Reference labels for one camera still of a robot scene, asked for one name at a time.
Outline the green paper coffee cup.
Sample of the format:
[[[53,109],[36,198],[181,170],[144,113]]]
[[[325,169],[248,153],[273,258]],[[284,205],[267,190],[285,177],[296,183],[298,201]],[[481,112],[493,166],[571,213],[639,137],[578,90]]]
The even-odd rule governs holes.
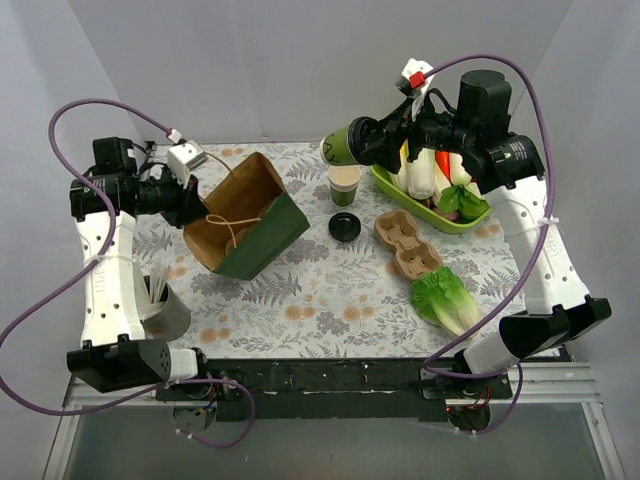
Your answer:
[[[337,167],[360,165],[355,162],[347,146],[347,131],[351,122],[347,126],[327,135],[321,141],[321,158],[327,165]]]

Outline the green brown paper bag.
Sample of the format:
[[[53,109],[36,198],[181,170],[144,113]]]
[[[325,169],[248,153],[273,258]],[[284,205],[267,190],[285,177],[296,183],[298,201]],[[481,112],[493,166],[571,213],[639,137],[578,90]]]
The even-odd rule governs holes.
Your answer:
[[[203,201],[209,214],[185,226],[183,238],[198,262],[223,277],[253,279],[309,228],[273,164],[259,152],[244,159]],[[227,242],[246,227],[254,230],[226,256]]]

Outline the grey straw holder cup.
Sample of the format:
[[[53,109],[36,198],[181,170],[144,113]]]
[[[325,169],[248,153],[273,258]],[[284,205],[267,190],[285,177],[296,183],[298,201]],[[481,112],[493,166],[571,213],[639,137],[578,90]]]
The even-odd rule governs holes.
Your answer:
[[[169,284],[165,285],[159,310],[142,322],[149,338],[174,341],[182,337],[191,325],[191,310]]]

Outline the brown pulp cup carrier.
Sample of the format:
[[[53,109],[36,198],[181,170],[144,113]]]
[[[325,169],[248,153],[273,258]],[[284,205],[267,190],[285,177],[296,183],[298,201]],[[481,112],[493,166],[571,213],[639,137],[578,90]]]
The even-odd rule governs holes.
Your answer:
[[[225,246],[225,255],[229,256],[253,230],[253,227],[246,227],[235,233]]]

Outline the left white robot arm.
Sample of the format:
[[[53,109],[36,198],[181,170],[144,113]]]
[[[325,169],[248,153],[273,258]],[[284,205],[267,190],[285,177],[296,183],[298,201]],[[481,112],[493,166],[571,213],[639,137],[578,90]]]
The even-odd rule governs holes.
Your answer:
[[[193,174],[207,155],[196,142],[182,140],[168,149],[160,176],[145,178],[156,164],[151,150],[138,165],[129,139],[96,139],[92,147],[95,163],[69,194],[83,260],[92,270],[85,279],[81,346],[68,353],[67,366],[101,393],[178,381],[188,398],[203,399],[213,377],[202,351],[172,348],[144,330],[138,293],[160,293],[162,320],[179,321],[190,312],[169,286],[136,280],[133,240],[140,215],[159,214],[176,228],[207,215]]]

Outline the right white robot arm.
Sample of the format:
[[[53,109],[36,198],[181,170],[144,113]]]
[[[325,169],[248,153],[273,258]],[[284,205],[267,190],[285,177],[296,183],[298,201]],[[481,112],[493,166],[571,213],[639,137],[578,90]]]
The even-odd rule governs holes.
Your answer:
[[[552,214],[552,156],[510,132],[510,99],[502,73],[473,70],[460,79],[454,110],[438,113],[426,105],[411,117],[405,100],[381,120],[363,119],[358,135],[359,160],[391,172],[400,166],[403,143],[411,158],[423,147],[461,155],[504,230],[520,272],[513,290],[524,293],[525,312],[502,318],[496,333],[457,353],[452,369],[425,363],[426,371],[451,377],[469,398],[486,389],[489,378],[584,335],[612,314],[609,301],[592,297],[573,267]]]

